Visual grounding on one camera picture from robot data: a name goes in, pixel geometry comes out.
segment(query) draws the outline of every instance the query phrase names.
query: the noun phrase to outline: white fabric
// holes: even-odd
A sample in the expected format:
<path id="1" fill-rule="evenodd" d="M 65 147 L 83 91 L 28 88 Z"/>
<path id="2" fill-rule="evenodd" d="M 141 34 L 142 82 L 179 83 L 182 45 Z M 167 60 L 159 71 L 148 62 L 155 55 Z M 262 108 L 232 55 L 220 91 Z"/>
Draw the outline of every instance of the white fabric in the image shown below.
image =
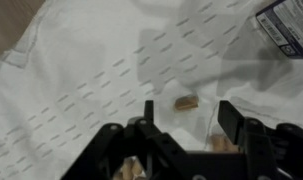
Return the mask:
<path id="1" fill-rule="evenodd" d="M 268 47 L 256 3 L 47 0 L 0 58 L 0 179 L 59 179 L 103 124 L 141 116 L 147 99 L 186 149 L 205 148 L 221 99 L 303 126 L 303 61 Z M 191 93 L 199 108 L 175 112 Z"/>

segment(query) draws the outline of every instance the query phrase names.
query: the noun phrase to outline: barcode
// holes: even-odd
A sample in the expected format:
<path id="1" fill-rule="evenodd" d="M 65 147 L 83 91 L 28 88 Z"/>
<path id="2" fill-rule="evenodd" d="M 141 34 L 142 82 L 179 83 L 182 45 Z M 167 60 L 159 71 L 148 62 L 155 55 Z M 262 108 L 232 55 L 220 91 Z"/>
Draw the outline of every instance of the barcode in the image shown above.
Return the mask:
<path id="1" fill-rule="evenodd" d="M 282 35 L 275 30 L 275 27 L 272 26 L 268 20 L 266 20 L 265 18 L 261 19 L 261 23 L 263 25 L 263 27 L 267 30 L 267 32 L 270 34 L 270 36 L 277 42 L 282 42 Z"/>

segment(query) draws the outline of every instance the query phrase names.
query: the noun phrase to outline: label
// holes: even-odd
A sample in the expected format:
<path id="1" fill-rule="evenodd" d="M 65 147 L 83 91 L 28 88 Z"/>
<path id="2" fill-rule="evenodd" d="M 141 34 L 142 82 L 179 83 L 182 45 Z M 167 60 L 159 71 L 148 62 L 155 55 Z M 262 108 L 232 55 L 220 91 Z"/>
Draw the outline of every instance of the label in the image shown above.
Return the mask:
<path id="1" fill-rule="evenodd" d="M 303 58 L 303 0 L 278 0 L 257 20 L 284 54 Z"/>

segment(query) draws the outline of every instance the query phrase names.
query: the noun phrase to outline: black mechanical part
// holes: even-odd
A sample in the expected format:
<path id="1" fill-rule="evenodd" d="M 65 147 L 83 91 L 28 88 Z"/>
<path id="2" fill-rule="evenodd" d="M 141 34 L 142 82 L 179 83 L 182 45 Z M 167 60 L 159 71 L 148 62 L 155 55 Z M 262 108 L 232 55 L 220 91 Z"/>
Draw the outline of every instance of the black mechanical part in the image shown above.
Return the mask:
<path id="1" fill-rule="evenodd" d="M 303 129 L 296 125 L 271 129 L 221 101 L 218 122 L 242 153 L 213 154 L 184 151 L 153 122 L 153 101 L 147 101 L 144 117 L 125 128 L 104 125 L 62 180 L 112 179 L 130 156 L 139 159 L 150 180 L 303 180 Z"/>

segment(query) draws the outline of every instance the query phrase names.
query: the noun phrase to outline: small brown object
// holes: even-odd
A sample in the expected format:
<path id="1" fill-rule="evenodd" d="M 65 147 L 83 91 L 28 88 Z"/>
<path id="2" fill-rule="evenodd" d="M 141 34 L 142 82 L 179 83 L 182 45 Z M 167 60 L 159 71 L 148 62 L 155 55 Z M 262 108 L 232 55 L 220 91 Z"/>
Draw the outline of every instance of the small brown object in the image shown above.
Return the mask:
<path id="1" fill-rule="evenodd" d="M 198 107 L 199 98 L 195 95 L 181 97 L 175 101 L 174 107 L 178 111 L 190 110 Z"/>
<path id="2" fill-rule="evenodd" d="M 132 173 L 136 176 L 140 175 L 142 173 L 143 169 L 141 164 L 139 163 L 139 161 L 136 159 L 133 162 L 133 166 L 132 166 Z"/>
<path id="3" fill-rule="evenodd" d="M 232 144 L 228 137 L 225 137 L 225 144 L 228 152 L 239 152 L 238 146 Z"/>
<path id="4" fill-rule="evenodd" d="M 224 135 L 212 135 L 212 147 L 214 152 L 224 152 L 226 150 Z"/>
<path id="5" fill-rule="evenodd" d="M 122 177 L 123 177 L 122 173 L 118 172 L 113 176 L 113 180 L 123 180 Z"/>
<path id="6" fill-rule="evenodd" d="M 133 179 L 133 173 L 131 171 L 133 165 L 133 161 L 131 158 L 125 158 L 123 167 L 122 167 L 122 174 L 124 180 L 132 180 Z"/>

